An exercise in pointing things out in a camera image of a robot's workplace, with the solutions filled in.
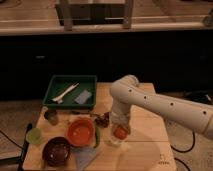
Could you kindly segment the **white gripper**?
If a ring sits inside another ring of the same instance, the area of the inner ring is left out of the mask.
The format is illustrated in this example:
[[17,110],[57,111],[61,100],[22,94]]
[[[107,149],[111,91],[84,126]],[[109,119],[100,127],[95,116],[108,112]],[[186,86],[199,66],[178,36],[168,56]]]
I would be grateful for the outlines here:
[[130,110],[131,106],[129,104],[114,100],[110,111],[110,121],[113,124],[128,127],[131,116]]

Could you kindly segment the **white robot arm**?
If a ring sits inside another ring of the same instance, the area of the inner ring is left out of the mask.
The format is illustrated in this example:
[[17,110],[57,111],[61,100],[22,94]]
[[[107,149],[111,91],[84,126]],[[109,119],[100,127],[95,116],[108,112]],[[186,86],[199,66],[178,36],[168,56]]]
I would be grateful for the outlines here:
[[132,105],[172,120],[204,137],[213,140],[213,106],[142,91],[134,75],[113,82],[109,89],[113,98],[110,120],[127,126]]

